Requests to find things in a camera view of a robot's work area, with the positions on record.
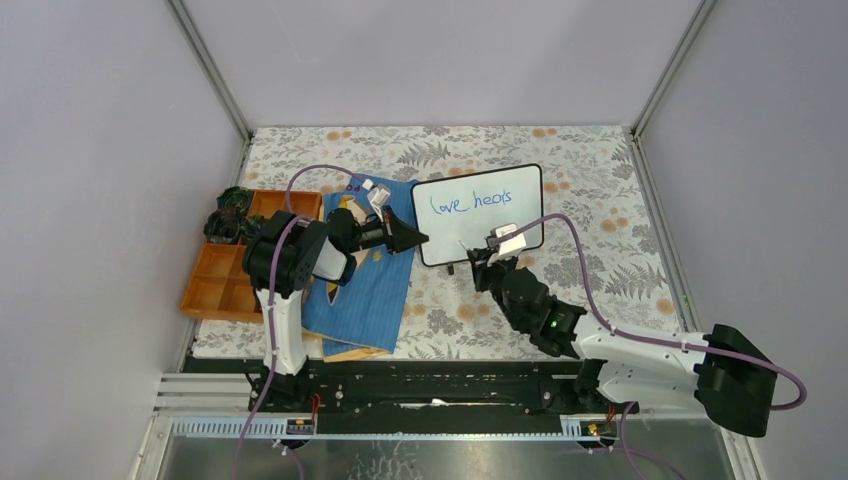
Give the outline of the black framed whiteboard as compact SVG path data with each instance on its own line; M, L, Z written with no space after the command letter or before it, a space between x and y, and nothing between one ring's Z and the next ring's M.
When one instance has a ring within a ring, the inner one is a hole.
M525 164L418 183L411 189L418 230L429 236L420 246L426 267L463 262L466 251L487 246L497 227L523 227L544 215L543 172Z

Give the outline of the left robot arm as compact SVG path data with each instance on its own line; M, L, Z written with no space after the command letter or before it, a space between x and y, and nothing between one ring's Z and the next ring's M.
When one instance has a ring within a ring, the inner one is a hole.
M288 411L309 401L302 296L311 280L344 286L354 276L356 253L384 247L400 254L428 241L428 235L389 206L362 222L345 208L330 211L324 221L276 212L248 243L242 263L263 315L266 350L260 395L271 394Z

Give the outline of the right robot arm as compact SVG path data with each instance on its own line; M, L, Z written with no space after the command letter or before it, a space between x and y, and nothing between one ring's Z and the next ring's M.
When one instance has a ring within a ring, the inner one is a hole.
M551 294L515 257L491 248L467 253L476 291L494 299L509 325L543 353L582 363L575 402L597 412L634 402L666 411L705 413L740 435L762 438L777 375L769 359L738 329L662 333L638 328L626 337L585 308Z

